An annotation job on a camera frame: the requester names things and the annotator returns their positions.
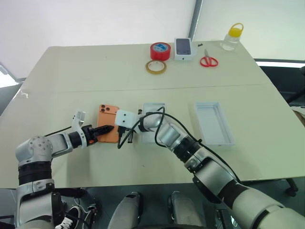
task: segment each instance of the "tape roll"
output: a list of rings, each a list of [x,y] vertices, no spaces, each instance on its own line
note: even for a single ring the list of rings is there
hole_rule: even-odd
[[[166,61],[170,58],[171,46],[168,43],[157,42],[151,45],[151,59]]]
[[[154,64],[163,65],[161,70],[153,70],[152,67]],[[166,64],[163,61],[152,60],[148,61],[146,64],[146,70],[151,74],[161,74],[166,70]]]

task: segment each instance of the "white backdrop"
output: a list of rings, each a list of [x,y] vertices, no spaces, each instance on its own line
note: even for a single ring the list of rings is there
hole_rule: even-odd
[[[50,46],[172,42],[186,37],[195,0],[0,0],[0,62],[27,77]],[[195,40],[235,22],[254,58],[305,59],[304,0],[204,0]]]

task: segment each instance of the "white plastic tray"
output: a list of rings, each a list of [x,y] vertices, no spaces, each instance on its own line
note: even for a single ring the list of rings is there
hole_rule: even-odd
[[[207,146],[234,145],[233,136],[219,102],[197,102],[195,112],[203,141]]]

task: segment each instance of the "scissors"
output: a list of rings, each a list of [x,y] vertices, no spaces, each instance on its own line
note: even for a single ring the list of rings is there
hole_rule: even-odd
[[[210,57],[208,51],[204,50],[205,56],[200,59],[200,65],[203,67],[216,67],[218,65],[218,60],[213,57]]]

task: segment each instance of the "smartphone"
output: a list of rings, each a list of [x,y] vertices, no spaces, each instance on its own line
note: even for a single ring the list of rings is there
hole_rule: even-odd
[[[112,106],[109,104],[101,104],[99,106],[99,115],[97,119],[97,126],[103,125],[113,125],[109,133],[97,137],[99,142],[109,142],[116,143],[119,141],[118,126],[114,124],[116,112],[118,111],[117,106]]]

